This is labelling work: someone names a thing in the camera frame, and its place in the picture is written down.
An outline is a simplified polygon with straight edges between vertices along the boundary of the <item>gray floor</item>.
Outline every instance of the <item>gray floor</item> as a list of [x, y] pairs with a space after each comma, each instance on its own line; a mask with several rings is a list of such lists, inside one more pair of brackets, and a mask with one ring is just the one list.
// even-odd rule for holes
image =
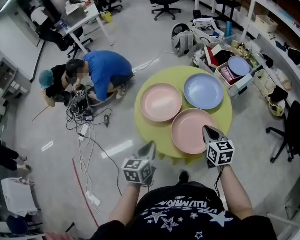
[[[151, 62], [163, 52], [172, 51], [171, 29], [176, 23], [188, 23], [192, 19], [195, 3], [191, 0], [181, 0], [174, 4], [173, 7], [182, 9], [182, 13], [176, 15], [176, 21], [168, 15], [154, 21], [154, 15], [151, 14], [152, 5], [148, 0], [123, 0], [122, 5], [122, 12], [115, 14], [113, 22], [106, 25], [109, 34], [115, 40], [115, 45], [110, 46], [98, 29], [87, 36], [94, 39], [89, 48], [118, 52], [136, 68]], [[89, 33], [96, 28], [96, 24], [89, 25], [85, 27], [85, 32]], [[38, 74], [44, 69], [64, 64], [67, 60], [65, 52], [61, 52], [56, 45], [47, 43]], [[143, 83], [162, 69], [190, 63], [187, 57], [178, 58], [174, 54], [164, 53], [148, 68], [135, 74], [133, 85], [123, 101], [113, 101], [104, 106], [112, 109], [110, 126], [106, 128], [104, 125], [96, 125], [96, 140], [106, 151], [122, 144], [130, 146], [125, 150], [117, 150], [112, 156], [119, 166], [143, 144], [134, 123], [134, 104]], [[74, 130], [66, 129], [66, 108], [63, 104], [47, 109], [32, 122], [46, 106], [36, 78], [31, 93], [22, 101], [17, 111], [15, 149], [28, 156], [28, 164], [33, 167], [30, 177], [36, 183], [35, 191], [42, 209], [45, 229], [59, 233], [75, 222], [80, 236], [89, 238], [97, 228], [84, 202], [72, 164], [74, 158], [80, 180], [85, 187], [87, 179], [80, 171], [78, 135]], [[266, 134], [265, 128], [273, 126], [282, 129], [283, 122], [271, 116], [267, 103], [253, 84], [243, 95], [232, 100], [232, 106], [233, 121], [228, 134], [236, 148], [232, 167], [259, 214], [281, 211], [286, 197], [300, 176], [300, 157], [297, 156], [292, 163], [288, 163], [285, 150], [275, 164], [270, 163], [270, 156], [278, 150], [282, 139], [273, 134]], [[102, 120], [103, 117], [97, 118], [95, 122]], [[42, 147], [52, 142], [50, 148], [42, 151]], [[82, 151], [86, 162], [92, 148], [90, 143]], [[218, 176], [216, 169], [207, 168], [205, 158], [190, 166], [185, 166], [183, 162], [173, 166], [172, 161], [167, 158], [157, 159], [154, 165], [158, 170], [151, 189], [176, 184], [182, 169], [190, 172], [193, 181], [210, 188], [214, 187]], [[92, 193], [101, 200], [98, 208], [107, 218], [120, 197], [116, 186], [117, 169], [109, 159], [103, 159], [102, 151], [97, 146], [92, 152], [89, 174], [92, 178]], [[126, 184], [123, 175], [120, 174], [120, 188], [123, 190]], [[93, 213], [100, 224], [105, 223], [102, 215], [96, 210], [93, 210]]]

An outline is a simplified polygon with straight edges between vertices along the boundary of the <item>plate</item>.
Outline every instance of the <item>plate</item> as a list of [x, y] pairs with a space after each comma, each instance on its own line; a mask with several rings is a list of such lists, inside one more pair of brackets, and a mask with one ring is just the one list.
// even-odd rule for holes
[[204, 126], [216, 127], [214, 119], [207, 112], [197, 108], [182, 111], [172, 123], [173, 143], [187, 154], [202, 154], [207, 150], [202, 132]]
[[209, 74], [194, 74], [184, 84], [186, 100], [197, 109], [211, 110], [224, 99], [221, 83]]
[[250, 66], [244, 58], [233, 56], [228, 61], [229, 68], [237, 76], [244, 77], [249, 74]]
[[168, 83], [156, 83], [140, 98], [140, 111], [151, 121], [165, 122], [174, 118], [182, 106], [180, 91]]

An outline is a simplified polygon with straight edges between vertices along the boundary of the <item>hand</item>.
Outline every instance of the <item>hand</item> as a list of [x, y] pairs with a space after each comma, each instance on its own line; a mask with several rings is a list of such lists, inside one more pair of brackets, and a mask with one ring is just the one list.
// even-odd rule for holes
[[97, 95], [94, 92], [89, 93], [88, 95], [91, 99], [96, 100], [97, 101]]
[[66, 89], [69, 86], [69, 83], [67, 81], [67, 75], [63, 75], [61, 78], [62, 86], [64, 89]]

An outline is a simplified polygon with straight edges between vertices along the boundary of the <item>person in black shirt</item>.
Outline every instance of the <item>person in black shirt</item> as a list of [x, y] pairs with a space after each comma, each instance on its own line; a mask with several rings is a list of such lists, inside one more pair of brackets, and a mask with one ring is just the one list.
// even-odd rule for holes
[[100, 226], [91, 240], [277, 239], [270, 220], [255, 215], [230, 165], [224, 166], [220, 180], [228, 211], [215, 191], [188, 182], [186, 171], [176, 186], [153, 190], [139, 203], [141, 185], [129, 183], [109, 222]]
[[56, 103], [69, 105], [71, 94], [66, 91], [71, 79], [67, 78], [66, 65], [58, 65], [51, 70], [44, 70], [39, 77], [39, 83], [42, 88], [42, 94], [46, 103], [54, 108]]

